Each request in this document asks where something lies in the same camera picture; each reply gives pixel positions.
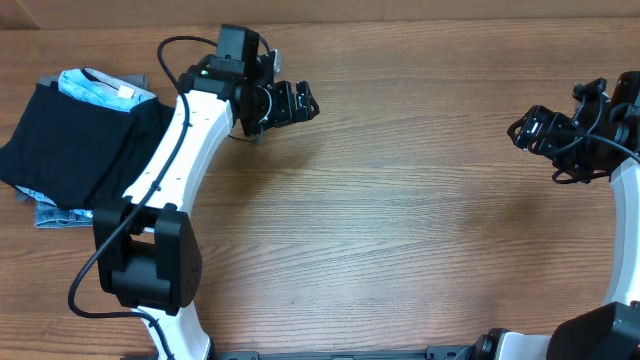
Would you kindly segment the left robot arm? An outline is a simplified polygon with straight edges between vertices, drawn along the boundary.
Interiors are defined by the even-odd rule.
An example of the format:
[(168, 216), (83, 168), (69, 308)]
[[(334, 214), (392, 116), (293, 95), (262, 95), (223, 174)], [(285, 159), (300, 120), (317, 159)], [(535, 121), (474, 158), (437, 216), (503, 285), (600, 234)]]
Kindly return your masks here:
[(220, 144), (239, 125), (257, 143), (265, 131), (313, 119), (320, 112), (306, 81), (277, 81), (280, 54), (257, 32), (224, 25), (216, 51), (180, 76), (168, 128), (124, 195), (95, 209), (96, 267), (102, 290), (138, 318), (158, 359), (212, 359), (215, 346), (194, 302), (202, 256), (190, 216)]

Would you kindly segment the black t-shirt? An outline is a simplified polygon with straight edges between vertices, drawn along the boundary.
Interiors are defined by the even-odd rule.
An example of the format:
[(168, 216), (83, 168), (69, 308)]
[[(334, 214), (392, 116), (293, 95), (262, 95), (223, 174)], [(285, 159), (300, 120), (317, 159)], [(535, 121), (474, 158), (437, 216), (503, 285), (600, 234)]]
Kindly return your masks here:
[(1, 148), (1, 180), (62, 209), (93, 209), (122, 197), (135, 177), (132, 109), (111, 110), (38, 84)]

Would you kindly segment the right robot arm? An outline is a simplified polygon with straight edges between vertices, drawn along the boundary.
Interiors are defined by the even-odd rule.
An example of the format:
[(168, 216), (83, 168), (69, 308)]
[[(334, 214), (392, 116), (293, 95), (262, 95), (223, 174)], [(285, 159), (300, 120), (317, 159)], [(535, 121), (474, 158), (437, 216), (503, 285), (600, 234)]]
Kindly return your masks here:
[(614, 197), (613, 260), (602, 305), (550, 335), (492, 329), (460, 359), (608, 359), (639, 356), (639, 74), (575, 84), (573, 115), (532, 106), (507, 130), (517, 148), (552, 162), (557, 184), (606, 178)]

